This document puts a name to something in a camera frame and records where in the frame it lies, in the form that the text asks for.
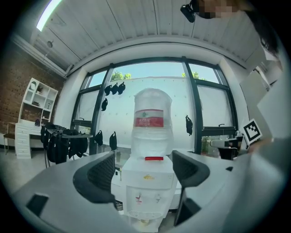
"ceiling light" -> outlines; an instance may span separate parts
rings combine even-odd
[[[54,9],[58,6],[58,4],[62,0],[51,0],[50,3],[47,5],[45,11],[42,13],[40,20],[37,23],[36,28],[40,31],[42,31],[43,27],[45,26],[45,23],[47,22],[49,16],[54,11]]]

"sky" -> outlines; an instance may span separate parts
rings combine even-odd
[[[189,64],[191,71],[197,72],[200,78],[205,78],[208,81],[218,83],[218,80],[215,76],[213,69],[199,66],[194,64]],[[131,78],[144,78],[149,76],[177,76],[182,77],[184,69],[181,63],[179,62],[147,62],[132,64],[128,66],[121,66],[114,69],[113,72],[119,71],[123,75],[130,73]],[[102,83],[103,78],[106,74],[106,71],[95,74],[92,78],[90,86],[96,86]]]

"brick wall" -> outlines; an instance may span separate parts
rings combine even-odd
[[[22,99],[31,78],[58,90],[52,121],[64,78],[9,42],[0,60],[0,133],[6,133],[7,122],[18,122]],[[35,108],[26,107],[23,117],[35,121],[37,114]]]

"chair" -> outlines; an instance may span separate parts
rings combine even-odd
[[[9,124],[11,125],[15,125],[15,123],[12,122],[8,122],[7,123],[7,134],[4,134],[4,151],[5,151],[5,155],[7,155],[8,151],[9,151],[9,142],[8,139],[13,139],[15,140],[15,134],[14,133],[9,133]],[[7,138],[7,151],[6,151],[6,144],[5,144],[5,139]]]

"floor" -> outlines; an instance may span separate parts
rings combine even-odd
[[[45,157],[43,151],[32,152],[32,159],[17,159],[15,151],[9,151],[6,155],[0,149],[0,178],[11,195],[20,189],[34,176],[45,169]],[[162,221],[159,232],[165,232],[174,225],[175,214],[168,213]]]

